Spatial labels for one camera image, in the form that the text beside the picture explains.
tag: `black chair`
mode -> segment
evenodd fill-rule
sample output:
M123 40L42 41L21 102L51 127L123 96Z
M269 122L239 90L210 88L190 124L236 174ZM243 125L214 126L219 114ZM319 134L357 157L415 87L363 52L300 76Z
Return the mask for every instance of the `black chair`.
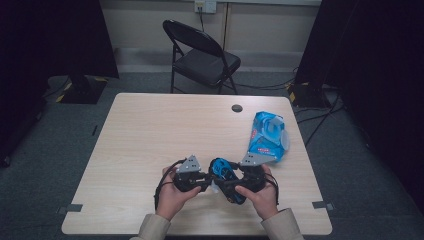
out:
M174 92L174 88L184 93L174 86L177 72L210 88L219 88L218 93L221 93L222 87L225 86L238 94L231 75L240 67L239 57L223 51L221 46L205 32L180 22L165 20L163 29L174 44L171 93ZM192 49L184 54L177 42ZM230 81L231 86L224 85L226 80Z

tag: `light wood desk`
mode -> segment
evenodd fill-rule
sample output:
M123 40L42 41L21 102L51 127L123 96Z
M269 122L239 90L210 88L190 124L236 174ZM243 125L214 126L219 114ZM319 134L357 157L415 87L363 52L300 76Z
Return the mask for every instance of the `light wood desk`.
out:
M239 104L243 111L231 107ZM271 171L280 185L279 209L292 208L303 234L326 235L332 226L291 105L283 97L138 94L116 96L68 212L65 234L136 235L162 169L195 154L207 171L216 157L239 162L256 112L282 116L291 148ZM249 200L230 204L209 187L172 220L169 235L265 235Z

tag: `chair seat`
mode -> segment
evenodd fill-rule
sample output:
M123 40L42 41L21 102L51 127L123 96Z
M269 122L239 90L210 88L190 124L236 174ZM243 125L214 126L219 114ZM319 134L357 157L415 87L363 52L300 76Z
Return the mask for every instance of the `chair seat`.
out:
M240 67L241 60L228 52L224 52L224 55L232 74ZM175 61L173 68L179 74L210 87L218 87L220 82L225 80L222 59L196 49Z

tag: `gray carpet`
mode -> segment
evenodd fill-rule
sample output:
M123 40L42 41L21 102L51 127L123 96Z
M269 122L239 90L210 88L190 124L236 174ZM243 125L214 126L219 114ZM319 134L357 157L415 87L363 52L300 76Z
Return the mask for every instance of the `gray carpet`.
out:
M238 84L268 86L293 75L241 72L234 77ZM60 91L47 97L42 118L11 155L11 166L0 169L0 239L129 239L66 236L60 230L64 215L56 211L71 203L115 95L167 93L169 79L170 73L123 73L120 79L110 79L97 105L55 103ZM65 80L51 78L47 93ZM181 78L177 84L190 93L216 93ZM282 89L238 90L241 95L287 96ZM224 89L224 94L232 92ZM335 91L327 94L330 101L336 99ZM342 105L338 100L336 109ZM325 113L301 110L294 108L300 111L298 120ZM320 121L299 124L305 141ZM306 239L424 239L423 216L390 169L367 148L364 136L342 108L327 117L307 145L324 201L336 209L329 212L333 232Z

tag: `chair backrest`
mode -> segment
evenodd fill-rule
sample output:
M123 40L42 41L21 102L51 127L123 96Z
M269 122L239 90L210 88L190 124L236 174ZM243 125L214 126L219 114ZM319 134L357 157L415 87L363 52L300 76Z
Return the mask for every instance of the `chair backrest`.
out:
M174 20L165 20L163 22L163 29L176 46L178 46L176 42L178 41L216 57L224 56L221 46L205 32Z

